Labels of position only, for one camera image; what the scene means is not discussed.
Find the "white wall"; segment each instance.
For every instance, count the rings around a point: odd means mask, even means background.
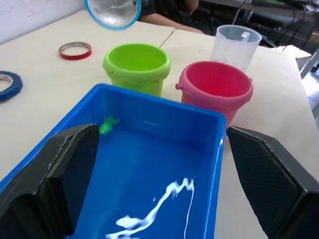
[[[84,8],[84,0],[0,0],[0,44]]]

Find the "table surface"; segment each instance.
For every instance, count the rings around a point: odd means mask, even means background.
[[[181,92],[174,89],[178,76],[188,64],[209,60],[213,42],[211,36],[174,31],[162,46],[172,62],[163,97],[180,101]],[[238,111],[232,125],[276,138],[319,180],[319,131],[295,59],[258,47],[246,73],[253,79],[253,97]],[[228,138],[224,145],[215,238],[267,239],[240,185]]]
[[[71,41],[90,43],[93,54],[80,61],[61,59],[57,49]],[[110,32],[81,11],[0,46],[1,69],[18,73],[24,82],[18,95],[0,104],[0,180],[95,84],[110,83],[102,69],[103,57],[128,42],[162,45],[171,58],[162,96],[180,101],[181,92],[174,88],[179,75],[188,64],[209,60],[214,37],[140,22],[126,31]],[[295,60],[258,47],[247,74],[254,94],[232,124],[275,137],[318,180],[319,132]],[[228,140],[215,238],[267,238],[239,183]]]

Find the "small green object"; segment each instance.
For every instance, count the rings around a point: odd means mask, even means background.
[[[107,134],[112,130],[112,125],[117,124],[120,122],[119,119],[114,119],[112,116],[109,116],[105,121],[104,124],[101,125],[100,127],[100,134]]]

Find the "bucket rim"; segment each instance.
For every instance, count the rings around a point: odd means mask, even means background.
[[[237,71],[238,73],[242,74],[243,76],[245,76],[245,78],[247,79],[247,81],[249,82],[249,89],[247,90],[246,93],[239,95],[239,96],[233,96],[233,97],[227,97],[227,96],[216,96],[216,95],[212,95],[210,93],[207,93],[199,88],[197,88],[187,77],[187,70],[197,64],[202,64],[202,63],[209,63],[209,64],[214,64],[214,65],[223,65],[226,67],[229,67],[231,70]],[[193,94],[191,92],[189,92],[189,90],[187,90],[187,86],[184,84],[184,81],[186,81],[187,84],[193,86],[193,90],[198,94],[202,94],[205,95],[206,97],[209,98],[218,98],[218,99],[223,99],[223,100],[227,100],[227,101],[238,101],[238,100],[242,100],[245,99],[247,97],[251,97],[252,93],[253,93],[253,82],[252,79],[249,78],[244,72],[242,72],[241,70],[237,69],[236,67],[221,63],[221,62],[215,62],[215,61],[197,61],[194,63],[189,64],[188,66],[185,67],[185,69],[183,70],[180,78],[179,78],[179,83],[183,85],[182,87],[182,91],[191,95],[193,97]]]
[[[164,56],[165,56],[165,62],[158,68],[155,68],[155,69],[152,69],[152,70],[147,70],[147,71],[133,71],[133,70],[128,70],[128,69],[124,69],[124,68],[121,68],[121,67],[118,67],[117,65],[113,64],[111,61],[110,61],[110,54],[120,48],[120,47],[123,47],[123,46],[130,46],[130,45],[139,45],[139,46],[149,46],[149,47],[152,47],[156,50],[158,50],[159,52],[161,52]],[[154,73],[154,72],[157,72],[157,71],[161,71],[162,69],[164,68],[167,68],[170,66],[170,59],[169,59],[169,56],[168,54],[161,48],[157,47],[157,46],[154,46],[154,45],[151,45],[151,44],[147,44],[147,43],[128,43],[128,44],[121,44],[121,45],[118,45],[116,47],[113,47],[111,50],[109,50],[104,59],[103,59],[103,67],[105,68],[105,65],[110,65],[112,66],[113,68],[119,70],[119,71],[123,71],[123,72],[126,72],[126,73],[130,73],[130,74],[149,74],[149,73]]]
[[[258,36],[258,40],[256,40],[256,41],[245,42],[245,44],[247,44],[247,45],[256,44],[257,42],[260,42],[260,41],[263,39],[262,35],[261,35],[259,32],[255,31],[254,29],[251,29],[251,28],[245,27],[245,26],[239,26],[239,25],[230,25],[230,24],[228,24],[228,25],[222,25],[222,26],[219,26],[219,27],[216,29],[216,32],[218,32],[219,29],[226,28],[226,27],[230,27],[230,26],[231,26],[231,27],[236,27],[236,28],[246,29],[246,30],[248,30],[248,31],[252,31],[252,32],[254,32],[254,33]],[[227,38],[225,38],[225,40],[227,40],[227,41],[233,41],[233,42],[241,42],[241,41],[236,41],[236,40],[227,39]]]

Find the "clear measuring cup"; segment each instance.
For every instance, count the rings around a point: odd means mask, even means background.
[[[109,30],[124,30],[136,22],[145,0],[85,0],[90,15]]]
[[[245,72],[262,36],[247,27],[224,25],[217,29],[211,61],[222,62]]]

